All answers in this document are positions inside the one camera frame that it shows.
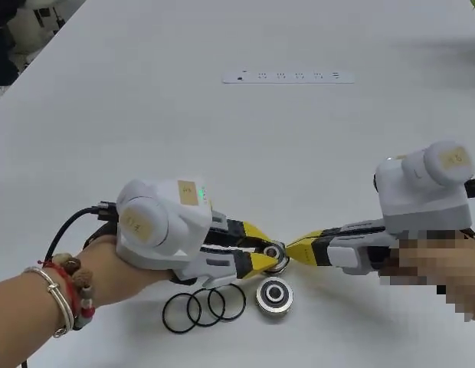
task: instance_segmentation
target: white table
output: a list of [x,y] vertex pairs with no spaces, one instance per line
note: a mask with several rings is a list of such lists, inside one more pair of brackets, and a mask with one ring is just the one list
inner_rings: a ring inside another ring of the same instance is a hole
[[[221,83],[241,68],[356,82]],[[131,178],[202,174],[217,210],[285,242],[376,219],[380,160],[444,138],[475,157],[469,2],[89,0],[0,101],[0,279]],[[76,251],[98,225],[80,220],[61,246]],[[475,366],[475,323],[433,288],[295,263],[283,277],[295,301],[281,324],[250,302],[232,324],[172,335],[160,314],[181,288],[161,284],[30,366]]]

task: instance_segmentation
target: white device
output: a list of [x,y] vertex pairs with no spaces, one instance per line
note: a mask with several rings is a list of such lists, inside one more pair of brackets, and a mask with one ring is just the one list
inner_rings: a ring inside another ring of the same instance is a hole
[[133,180],[116,201],[117,254],[151,270],[178,270],[198,254],[212,223],[200,179]]
[[473,175],[469,153],[452,141],[387,159],[375,171],[387,232],[470,228],[464,183]]

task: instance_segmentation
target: hand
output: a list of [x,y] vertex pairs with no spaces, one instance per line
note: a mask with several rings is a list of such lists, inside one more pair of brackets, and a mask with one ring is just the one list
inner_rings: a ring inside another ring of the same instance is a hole
[[444,232],[439,239],[401,240],[379,274],[396,284],[445,285],[447,303],[475,320],[474,237]]
[[149,285],[172,276],[170,271],[134,268],[116,255],[115,244],[115,236],[100,236],[77,256],[82,266],[93,272],[96,307],[129,299]]

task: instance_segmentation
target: power strip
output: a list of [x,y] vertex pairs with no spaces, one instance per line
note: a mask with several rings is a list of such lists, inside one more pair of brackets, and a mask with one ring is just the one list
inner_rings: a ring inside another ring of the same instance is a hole
[[253,72],[227,73],[222,78],[224,84],[351,84],[354,77],[345,72]]

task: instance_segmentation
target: metal bearing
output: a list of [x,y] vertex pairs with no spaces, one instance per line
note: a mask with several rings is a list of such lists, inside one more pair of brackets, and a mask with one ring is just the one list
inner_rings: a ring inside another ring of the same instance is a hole
[[283,317],[292,307],[292,288],[281,278],[266,278],[256,290],[256,302],[267,316]]
[[265,247],[263,254],[278,260],[277,265],[267,269],[265,274],[281,274],[290,261],[290,258],[285,254],[285,244],[278,241]]

